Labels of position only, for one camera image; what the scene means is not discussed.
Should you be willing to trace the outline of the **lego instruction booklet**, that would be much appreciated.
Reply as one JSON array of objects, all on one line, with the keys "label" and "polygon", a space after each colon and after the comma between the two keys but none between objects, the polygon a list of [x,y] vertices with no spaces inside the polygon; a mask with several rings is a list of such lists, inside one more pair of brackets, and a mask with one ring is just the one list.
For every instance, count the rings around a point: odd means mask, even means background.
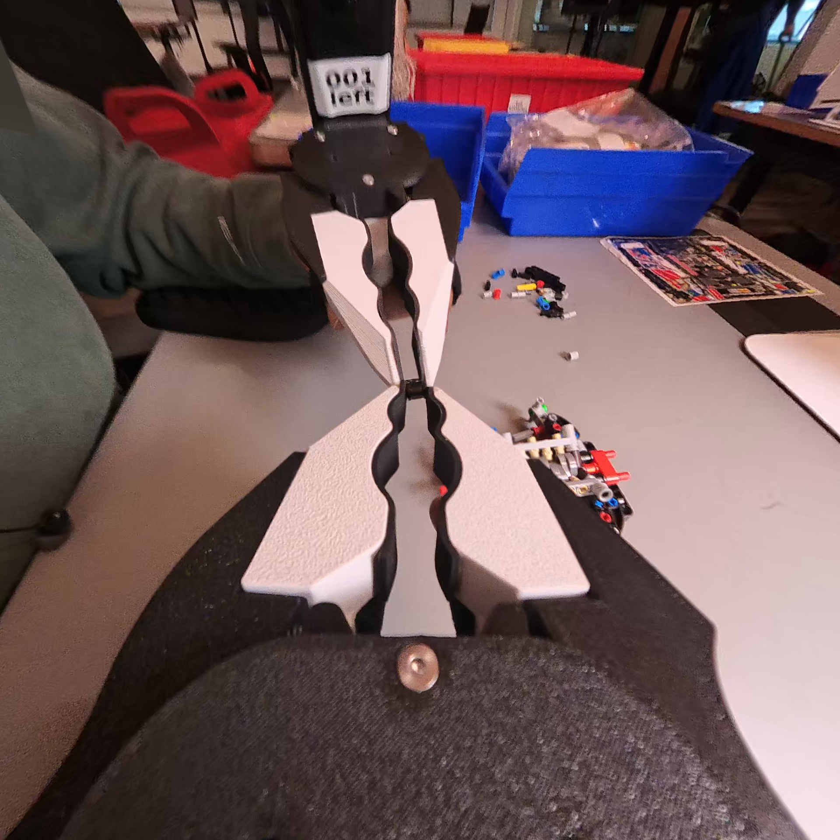
[{"label": "lego instruction booklet", "polygon": [[822,295],[812,284],[722,236],[608,237],[601,243],[676,308]]}]

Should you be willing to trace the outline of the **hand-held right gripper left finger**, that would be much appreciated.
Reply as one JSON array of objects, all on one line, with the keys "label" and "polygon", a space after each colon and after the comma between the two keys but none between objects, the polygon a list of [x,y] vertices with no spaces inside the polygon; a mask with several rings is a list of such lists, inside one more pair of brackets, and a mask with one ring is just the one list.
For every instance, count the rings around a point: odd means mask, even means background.
[{"label": "hand-held right gripper left finger", "polygon": [[378,633],[396,575],[394,503],[406,391],[393,385],[312,444],[241,579],[245,592],[337,606]]}]

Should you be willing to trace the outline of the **yellow plastic bin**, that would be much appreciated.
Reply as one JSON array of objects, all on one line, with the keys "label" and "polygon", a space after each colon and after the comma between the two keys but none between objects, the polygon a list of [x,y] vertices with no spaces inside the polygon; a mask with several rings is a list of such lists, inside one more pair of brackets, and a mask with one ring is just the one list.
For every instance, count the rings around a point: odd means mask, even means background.
[{"label": "yellow plastic bin", "polygon": [[511,52],[511,43],[483,35],[421,33],[416,45],[431,54],[503,56]]}]

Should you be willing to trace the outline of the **large blue plastic bin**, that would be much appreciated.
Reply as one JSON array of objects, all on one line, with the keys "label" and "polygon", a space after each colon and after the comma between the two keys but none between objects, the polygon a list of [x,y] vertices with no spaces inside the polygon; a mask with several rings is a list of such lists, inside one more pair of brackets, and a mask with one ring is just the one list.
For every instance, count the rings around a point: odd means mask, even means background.
[{"label": "large blue plastic bin", "polygon": [[753,155],[690,129],[693,151],[531,149],[508,182],[510,135],[508,115],[493,112],[480,183],[513,237],[689,235]]}]

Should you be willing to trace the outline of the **blue box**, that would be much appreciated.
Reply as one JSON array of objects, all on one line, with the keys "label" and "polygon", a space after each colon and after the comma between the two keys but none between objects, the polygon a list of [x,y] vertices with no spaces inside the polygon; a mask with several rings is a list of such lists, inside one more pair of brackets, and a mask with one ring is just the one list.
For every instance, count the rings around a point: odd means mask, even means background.
[{"label": "blue box", "polygon": [[789,90],[784,104],[793,109],[809,110],[827,73],[801,74]]}]

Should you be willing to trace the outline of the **partly built lego model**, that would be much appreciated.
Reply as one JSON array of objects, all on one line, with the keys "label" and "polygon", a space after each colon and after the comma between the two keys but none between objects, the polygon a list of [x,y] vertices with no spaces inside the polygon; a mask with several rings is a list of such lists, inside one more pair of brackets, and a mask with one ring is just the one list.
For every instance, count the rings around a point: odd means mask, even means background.
[{"label": "partly built lego model", "polygon": [[615,466],[614,450],[596,447],[542,399],[530,405],[519,430],[500,435],[528,459],[547,467],[609,529],[623,534],[627,520],[634,514],[624,490],[631,474]]}]

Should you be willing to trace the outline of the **small blue plastic bin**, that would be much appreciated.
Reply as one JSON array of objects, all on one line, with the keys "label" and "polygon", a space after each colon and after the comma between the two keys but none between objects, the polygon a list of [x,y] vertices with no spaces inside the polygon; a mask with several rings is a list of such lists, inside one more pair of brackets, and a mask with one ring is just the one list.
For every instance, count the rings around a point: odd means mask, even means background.
[{"label": "small blue plastic bin", "polygon": [[444,163],[460,198],[458,241],[471,224],[485,156],[487,115],[479,106],[394,101],[390,116],[420,133],[433,158]]}]

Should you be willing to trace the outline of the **red plastic bin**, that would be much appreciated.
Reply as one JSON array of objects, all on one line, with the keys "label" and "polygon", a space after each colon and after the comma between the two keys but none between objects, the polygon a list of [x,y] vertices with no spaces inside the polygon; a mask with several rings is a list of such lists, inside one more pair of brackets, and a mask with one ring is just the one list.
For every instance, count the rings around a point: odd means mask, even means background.
[{"label": "red plastic bin", "polygon": [[417,102],[542,113],[636,87],[644,69],[539,52],[464,54],[410,49]]}]

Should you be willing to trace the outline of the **white lamp base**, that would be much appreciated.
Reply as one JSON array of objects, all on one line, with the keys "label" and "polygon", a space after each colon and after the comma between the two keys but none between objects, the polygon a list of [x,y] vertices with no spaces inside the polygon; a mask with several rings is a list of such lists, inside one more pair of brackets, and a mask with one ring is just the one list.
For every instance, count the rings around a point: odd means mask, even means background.
[{"label": "white lamp base", "polygon": [[836,438],[839,437],[839,331],[759,333],[744,352]]}]

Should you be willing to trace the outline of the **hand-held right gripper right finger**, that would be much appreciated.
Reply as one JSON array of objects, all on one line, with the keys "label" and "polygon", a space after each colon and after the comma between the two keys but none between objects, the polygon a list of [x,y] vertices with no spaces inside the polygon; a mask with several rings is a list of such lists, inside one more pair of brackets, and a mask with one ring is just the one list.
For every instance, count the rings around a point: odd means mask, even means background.
[{"label": "hand-held right gripper right finger", "polygon": [[589,594],[591,583],[543,493],[538,463],[444,390],[426,394],[438,502],[435,570],[455,632],[500,606]]}]

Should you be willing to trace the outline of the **red plastic container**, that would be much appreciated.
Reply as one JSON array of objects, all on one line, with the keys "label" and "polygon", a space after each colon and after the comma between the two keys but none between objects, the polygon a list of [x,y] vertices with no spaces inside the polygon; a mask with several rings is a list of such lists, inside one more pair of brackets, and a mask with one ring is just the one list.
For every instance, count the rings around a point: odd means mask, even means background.
[{"label": "red plastic container", "polygon": [[227,69],[199,78],[193,101],[215,132],[237,173],[256,172],[250,136],[274,107],[269,93],[257,88],[250,75]]},{"label": "red plastic container", "polygon": [[103,96],[104,113],[126,143],[208,175],[233,177],[222,141],[192,100],[162,87],[124,87]]}]

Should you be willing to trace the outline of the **clear bag of lego parts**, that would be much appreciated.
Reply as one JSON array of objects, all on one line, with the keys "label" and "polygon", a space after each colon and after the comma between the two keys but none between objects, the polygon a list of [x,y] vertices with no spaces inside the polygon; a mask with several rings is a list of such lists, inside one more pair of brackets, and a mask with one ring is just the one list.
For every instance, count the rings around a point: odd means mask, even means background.
[{"label": "clear bag of lego parts", "polygon": [[633,88],[542,114],[507,117],[510,136],[499,170],[510,180],[532,149],[693,151],[688,129]]}]

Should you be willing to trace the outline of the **person's left forearm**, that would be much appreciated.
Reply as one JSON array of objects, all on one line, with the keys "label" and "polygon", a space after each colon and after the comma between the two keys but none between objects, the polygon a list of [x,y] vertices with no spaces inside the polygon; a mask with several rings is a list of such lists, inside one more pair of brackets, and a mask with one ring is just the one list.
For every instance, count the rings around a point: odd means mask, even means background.
[{"label": "person's left forearm", "polygon": [[2,130],[2,278],[130,288],[298,289],[278,175],[217,178],[126,144],[85,102],[12,71],[34,122]]}]

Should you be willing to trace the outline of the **person's green jacket torso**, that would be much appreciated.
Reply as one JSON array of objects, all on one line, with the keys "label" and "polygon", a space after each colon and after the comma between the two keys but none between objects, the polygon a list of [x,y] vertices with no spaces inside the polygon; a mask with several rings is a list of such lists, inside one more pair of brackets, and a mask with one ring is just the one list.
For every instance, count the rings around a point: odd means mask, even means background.
[{"label": "person's green jacket torso", "polygon": [[112,356],[66,272],[2,199],[1,600],[64,510],[114,394]]}]

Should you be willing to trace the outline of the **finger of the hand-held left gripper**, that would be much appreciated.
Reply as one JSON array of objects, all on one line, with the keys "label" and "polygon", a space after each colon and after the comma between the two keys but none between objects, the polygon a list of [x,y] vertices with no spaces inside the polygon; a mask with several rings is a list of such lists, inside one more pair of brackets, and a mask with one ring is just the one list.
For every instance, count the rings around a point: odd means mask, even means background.
[{"label": "finger of the hand-held left gripper", "polygon": [[315,213],[311,223],[332,310],[382,381],[401,384],[394,335],[381,312],[382,294],[364,267],[364,258],[371,254],[368,228],[362,220],[339,211]]},{"label": "finger of the hand-held left gripper", "polygon": [[448,256],[433,199],[412,200],[391,217],[396,253],[407,259],[405,289],[412,313],[418,371],[435,382],[443,357],[455,262]]}]

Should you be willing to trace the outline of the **wooden desk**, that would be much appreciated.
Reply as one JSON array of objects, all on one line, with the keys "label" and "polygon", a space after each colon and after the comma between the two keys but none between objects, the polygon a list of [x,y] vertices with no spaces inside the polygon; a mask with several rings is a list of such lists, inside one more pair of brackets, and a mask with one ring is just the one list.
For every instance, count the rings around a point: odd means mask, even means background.
[{"label": "wooden desk", "polygon": [[717,101],[713,113],[724,119],[839,148],[838,116],[790,108],[773,101]]}]

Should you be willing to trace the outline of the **pile of loose lego parts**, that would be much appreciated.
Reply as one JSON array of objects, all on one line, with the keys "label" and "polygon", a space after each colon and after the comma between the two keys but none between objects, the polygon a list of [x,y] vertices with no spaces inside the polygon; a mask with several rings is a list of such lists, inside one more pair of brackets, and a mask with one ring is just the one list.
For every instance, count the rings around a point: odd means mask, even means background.
[{"label": "pile of loose lego parts", "polygon": [[529,300],[540,317],[568,321],[577,312],[568,306],[569,289],[556,274],[539,266],[497,269],[490,273],[480,296],[486,300]]}]

